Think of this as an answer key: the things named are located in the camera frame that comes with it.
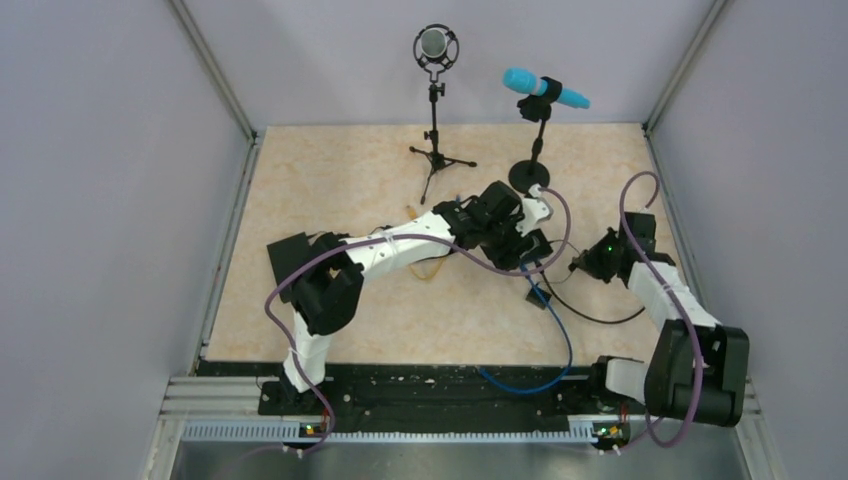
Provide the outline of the black power adapter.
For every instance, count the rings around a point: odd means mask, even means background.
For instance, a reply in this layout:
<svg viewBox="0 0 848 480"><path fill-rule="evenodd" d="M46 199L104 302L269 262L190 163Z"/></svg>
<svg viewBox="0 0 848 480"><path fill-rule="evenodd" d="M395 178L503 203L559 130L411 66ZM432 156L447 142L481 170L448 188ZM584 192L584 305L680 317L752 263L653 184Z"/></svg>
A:
<svg viewBox="0 0 848 480"><path fill-rule="evenodd" d="M538 285L533 285L529 289L525 300L539 309L547 309L550 305L551 297L552 295L548 291L540 288Z"/></svg>

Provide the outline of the blue microphone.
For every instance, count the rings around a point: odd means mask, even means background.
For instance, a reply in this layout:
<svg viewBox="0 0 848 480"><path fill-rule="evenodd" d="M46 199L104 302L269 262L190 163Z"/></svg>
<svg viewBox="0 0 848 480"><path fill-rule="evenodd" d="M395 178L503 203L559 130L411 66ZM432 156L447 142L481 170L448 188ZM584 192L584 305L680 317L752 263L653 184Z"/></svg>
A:
<svg viewBox="0 0 848 480"><path fill-rule="evenodd" d="M506 69L502 84L511 91L525 95L516 104L519 113L524 120L539 124L530 158L516 162L508 173L512 188L528 194L534 185L550 185L549 170L540 163L539 157L544 147L544 134L552 106L557 103L574 109L589 109L591 102L583 94L564 87L560 81L548 76L537 76L524 68Z"/></svg>

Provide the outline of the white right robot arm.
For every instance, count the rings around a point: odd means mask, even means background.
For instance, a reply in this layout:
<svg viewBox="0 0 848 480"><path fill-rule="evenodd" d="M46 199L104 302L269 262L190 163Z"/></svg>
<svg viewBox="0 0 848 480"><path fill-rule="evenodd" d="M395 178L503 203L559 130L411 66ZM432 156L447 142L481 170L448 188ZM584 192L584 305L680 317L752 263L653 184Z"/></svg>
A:
<svg viewBox="0 0 848 480"><path fill-rule="evenodd" d="M599 357L587 400L600 412L628 398L656 417L733 427L743 413L749 337L706 311L671 256L657 251L655 234L654 215L627 212L618 228L608 228L568 265L604 283L619 279L659 330L647 362Z"/></svg>

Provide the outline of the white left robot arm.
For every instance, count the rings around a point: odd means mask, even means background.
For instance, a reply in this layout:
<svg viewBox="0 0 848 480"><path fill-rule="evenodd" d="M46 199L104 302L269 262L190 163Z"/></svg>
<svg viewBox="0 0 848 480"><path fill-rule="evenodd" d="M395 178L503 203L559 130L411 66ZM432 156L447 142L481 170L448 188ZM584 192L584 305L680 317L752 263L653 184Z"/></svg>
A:
<svg viewBox="0 0 848 480"><path fill-rule="evenodd" d="M364 237L301 232L266 249L279 298L294 312L293 345L283 363L283 401L297 413L319 404L332 337L355 317L363 287L423 260L482 248L498 271L518 268L536 247L532 231L551 207L496 181L464 201L436 204L421 216Z"/></svg>

